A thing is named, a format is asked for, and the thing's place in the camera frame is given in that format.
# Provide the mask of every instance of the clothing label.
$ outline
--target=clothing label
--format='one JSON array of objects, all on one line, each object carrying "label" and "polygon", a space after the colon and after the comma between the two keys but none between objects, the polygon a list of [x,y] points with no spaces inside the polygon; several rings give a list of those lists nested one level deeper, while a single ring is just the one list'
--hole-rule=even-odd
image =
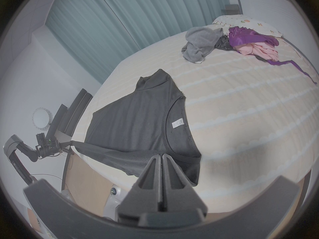
[{"label": "clothing label", "polygon": [[181,119],[179,119],[179,120],[177,120],[177,121],[174,121],[174,122],[172,123],[172,125],[173,125],[173,128],[176,128],[176,127],[178,127],[178,126],[180,126],[180,125],[184,125],[184,120],[183,120],[183,118],[181,118]]}]

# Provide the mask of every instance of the bed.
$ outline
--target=bed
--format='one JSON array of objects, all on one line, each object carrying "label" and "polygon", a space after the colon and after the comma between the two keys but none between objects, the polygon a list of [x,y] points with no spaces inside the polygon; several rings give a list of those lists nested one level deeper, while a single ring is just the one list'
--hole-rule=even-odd
[{"label": "bed", "polygon": [[[279,60],[294,60],[319,82],[307,59],[278,40]],[[132,93],[140,76],[162,68],[186,96],[187,120],[202,154],[194,190],[208,212],[239,208],[278,175],[300,181],[319,154],[318,87],[292,64],[273,66],[236,51],[215,49],[193,64],[182,57],[185,43],[183,32],[123,60],[84,111],[72,140],[83,142],[95,111]],[[137,180],[73,150],[123,189]]]}]

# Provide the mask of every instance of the purple garment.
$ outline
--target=purple garment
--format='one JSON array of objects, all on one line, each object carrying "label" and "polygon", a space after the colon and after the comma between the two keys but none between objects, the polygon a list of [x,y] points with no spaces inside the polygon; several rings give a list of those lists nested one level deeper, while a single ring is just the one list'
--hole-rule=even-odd
[{"label": "purple garment", "polygon": [[[278,46],[279,42],[276,38],[271,37],[269,35],[263,35],[259,34],[258,32],[247,29],[245,27],[231,27],[229,28],[229,43],[231,46],[235,47],[238,45],[248,44],[248,43],[255,43],[255,42],[266,42],[272,46]],[[309,74],[307,74],[304,70],[298,66],[298,64],[293,60],[287,60],[287,61],[271,61],[267,60],[267,62],[271,65],[281,66],[288,63],[292,63],[299,71],[301,71],[303,74],[307,75],[314,84],[317,84]]]},{"label": "purple garment", "polygon": [[279,45],[279,42],[276,38],[269,35],[259,34],[252,29],[238,26],[229,28],[229,43],[231,46],[234,47],[237,45],[255,42],[267,42],[272,46]]}]

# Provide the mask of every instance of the white pillow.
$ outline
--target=white pillow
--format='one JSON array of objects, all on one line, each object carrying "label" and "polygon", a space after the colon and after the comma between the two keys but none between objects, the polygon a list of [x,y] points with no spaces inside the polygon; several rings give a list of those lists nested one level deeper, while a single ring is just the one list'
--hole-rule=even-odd
[{"label": "white pillow", "polygon": [[282,34],[268,23],[252,19],[245,15],[222,15],[216,18],[213,21],[213,24],[219,24],[226,27],[245,27],[255,30],[260,34],[282,37]]}]

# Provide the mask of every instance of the curtain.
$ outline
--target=curtain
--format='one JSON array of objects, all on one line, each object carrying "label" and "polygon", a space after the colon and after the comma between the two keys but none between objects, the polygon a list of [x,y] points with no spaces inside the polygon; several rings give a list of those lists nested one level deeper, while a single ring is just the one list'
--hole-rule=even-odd
[{"label": "curtain", "polygon": [[229,0],[55,0],[46,25],[103,83],[131,54],[221,15]]}]

